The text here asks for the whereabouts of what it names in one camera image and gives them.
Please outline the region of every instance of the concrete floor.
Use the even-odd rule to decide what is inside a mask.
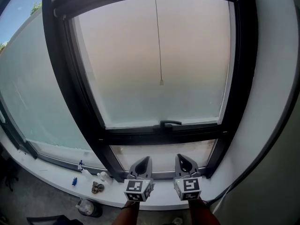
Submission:
[[[28,224],[26,217],[49,217],[65,215],[69,219],[78,219],[84,225],[110,225],[120,212],[119,208],[103,205],[100,218],[81,215],[75,205],[79,198],[60,191],[20,168],[14,182],[13,192],[0,183],[0,211],[9,219],[11,225]],[[170,223],[176,217],[182,217],[184,224],[190,223],[189,210],[177,211],[140,211],[138,225],[162,225]]]

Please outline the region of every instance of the blue sky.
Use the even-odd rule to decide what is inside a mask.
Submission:
[[[0,43],[8,42],[30,17],[33,4],[42,0],[11,0],[0,16]]]

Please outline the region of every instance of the gray wall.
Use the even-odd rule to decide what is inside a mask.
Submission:
[[[300,98],[270,152],[219,207],[222,225],[293,225],[300,218],[299,125]]]

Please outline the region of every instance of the green foliage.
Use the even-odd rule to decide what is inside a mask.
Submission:
[[[0,43],[0,53],[2,52],[2,50],[5,48],[5,44],[3,44],[3,43]]]
[[[37,11],[40,7],[42,6],[42,2],[40,2],[39,4],[37,4],[36,2],[33,4],[33,8],[30,11],[30,15],[34,14],[35,11]]]

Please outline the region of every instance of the black window frame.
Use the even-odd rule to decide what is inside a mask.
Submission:
[[[66,104],[86,141],[118,182],[127,174],[110,145],[156,145],[217,139],[202,175],[210,178],[225,155],[243,116],[255,71],[258,22],[255,0],[234,3],[236,44],[232,83],[222,124],[174,126],[173,131],[152,127],[105,130],[104,122],[79,56],[72,18],[121,0],[42,0],[43,24],[50,61]],[[172,179],[174,172],[154,172],[154,179]]]

